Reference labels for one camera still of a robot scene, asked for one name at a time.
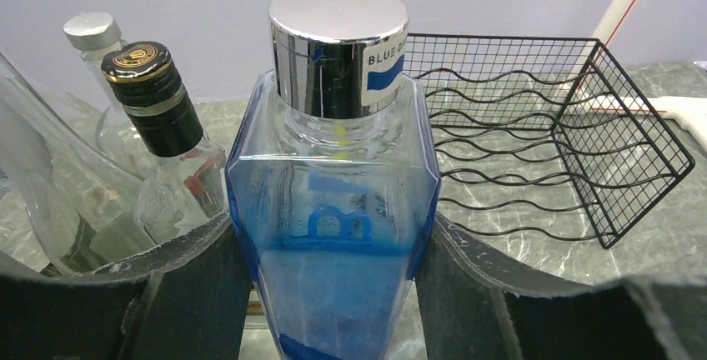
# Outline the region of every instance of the glass bottle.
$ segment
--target glass bottle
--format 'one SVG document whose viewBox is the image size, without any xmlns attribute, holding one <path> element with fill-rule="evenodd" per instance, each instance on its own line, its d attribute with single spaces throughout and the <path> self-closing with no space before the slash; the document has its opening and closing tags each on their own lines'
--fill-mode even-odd
<svg viewBox="0 0 707 360">
<path fill-rule="evenodd" d="M 156 164 L 144 180 L 135 218 L 158 243 L 227 210 L 224 150 L 208 139 L 172 55 L 136 42 L 103 59 L 104 77 Z"/>
<path fill-rule="evenodd" d="M 64 34 L 72 46 L 81 51 L 84 66 L 96 78 L 110 102 L 98 120 L 96 148 L 125 171 L 140 179 L 146 178 L 155 159 L 101 73 L 103 56 L 128 45 L 121 39 L 120 27 L 106 12 L 86 12 L 68 20 L 64 24 Z"/>
<path fill-rule="evenodd" d="M 231 215 L 287 359 L 383 358 L 439 192 L 399 0 L 273 0 L 275 69 L 226 168 Z"/>
<path fill-rule="evenodd" d="M 0 167 L 47 257 L 92 271 L 153 248 L 133 221 L 139 180 L 83 141 L 0 55 Z"/>
</svg>

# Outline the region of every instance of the blue glass bottle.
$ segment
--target blue glass bottle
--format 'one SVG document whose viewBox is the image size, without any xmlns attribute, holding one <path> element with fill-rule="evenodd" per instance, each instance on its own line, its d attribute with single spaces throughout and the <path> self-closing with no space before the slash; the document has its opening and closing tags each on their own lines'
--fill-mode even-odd
<svg viewBox="0 0 707 360">
<path fill-rule="evenodd" d="M 439 192 L 407 10 L 273 0 L 270 24 L 226 169 L 238 240 L 283 358 L 383 358 Z"/>
</svg>

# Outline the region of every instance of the black wire basket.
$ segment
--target black wire basket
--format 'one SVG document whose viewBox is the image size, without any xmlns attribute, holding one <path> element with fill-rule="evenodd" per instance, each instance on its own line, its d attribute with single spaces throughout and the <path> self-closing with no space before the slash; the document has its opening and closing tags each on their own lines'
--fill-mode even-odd
<svg viewBox="0 0 707 360">
<path fill-rule="evenodd" d="M 694 166 L 599 40 L 412 33 L 405 57 L 425 86 L 440 207 L 472 233 L 608 249 Z"/>
</svg>

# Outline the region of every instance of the black foam holder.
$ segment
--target black foam holder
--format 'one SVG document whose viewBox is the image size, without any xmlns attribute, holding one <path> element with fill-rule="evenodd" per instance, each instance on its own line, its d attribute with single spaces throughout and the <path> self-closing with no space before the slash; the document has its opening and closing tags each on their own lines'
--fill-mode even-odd
<svg viewBox="0 0 707 360">
<path fill-rule="evenodd" d="M 518 262 L 438 214 L 416 286 L 429 360 L 707 358 L 707 277 L 590 287 Z"/>
<path fill-rule="evenodd" d="M 238 358 L 250 277 L 229 217 L 91 274 L 0 253 L 0 358 Z"/>
</svg>

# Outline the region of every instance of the white wall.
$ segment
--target white wall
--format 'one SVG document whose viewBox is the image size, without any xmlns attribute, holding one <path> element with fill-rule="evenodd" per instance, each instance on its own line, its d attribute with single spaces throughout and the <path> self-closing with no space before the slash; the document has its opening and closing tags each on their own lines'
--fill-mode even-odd
<svg viewBox="0 0 707 360">
<path fill-rule="evenodd" d="M 62 25 L 80 12 L 108 11 L 120 23 L 126 39 L 159 40 L 170 47 L 190 93 L 197 100 L 245 98 L 258 73 L 271 64 L 269 1 L 0 0 L 3 20 L 0 47 L 22 70 L 28 70 L 31 77 L 86 98 L 99 91 L 63 36 Z M 413 32 L 536 36 L 589 36 L 610 2 L 404 1 L 409 6 Z M 654 18 L 654 14 L 642 17 Z M 630 28 L 617 37 L 617 45 L 623 45 L 622 52 L 634 62 L 639 58 L 624 50 L 636 42 L 624 38 L 624 34 L 630 37 Z M 663 55 L 660 50 L 649 54 L 653 57 L 641 60 L 650 62 Z M 88 100 L 105 103 L 102 97 Z"/>
<path fill-rule="evenodd" d="M 609 49 L 624 65 L 707 60 L 707 0 L 639 0 Z"/>
</svg>

